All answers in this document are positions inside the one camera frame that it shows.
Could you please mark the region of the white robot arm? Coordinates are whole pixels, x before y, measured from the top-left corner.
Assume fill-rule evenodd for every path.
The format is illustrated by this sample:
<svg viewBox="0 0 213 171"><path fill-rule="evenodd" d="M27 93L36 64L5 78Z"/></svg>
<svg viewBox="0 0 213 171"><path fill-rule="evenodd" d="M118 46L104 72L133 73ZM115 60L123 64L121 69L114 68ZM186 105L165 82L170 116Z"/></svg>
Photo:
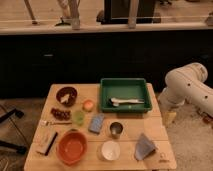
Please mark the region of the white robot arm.
<svg viewBox="0 0 213 171"><path fill-rule="evenodd" d="M188 101L204 115L203 121L213 128L213 88L205 85L206 67L190 63L169 71L165 76L166 87L158 96L163 124L168 126L176 117L175 109Z"/></svg>

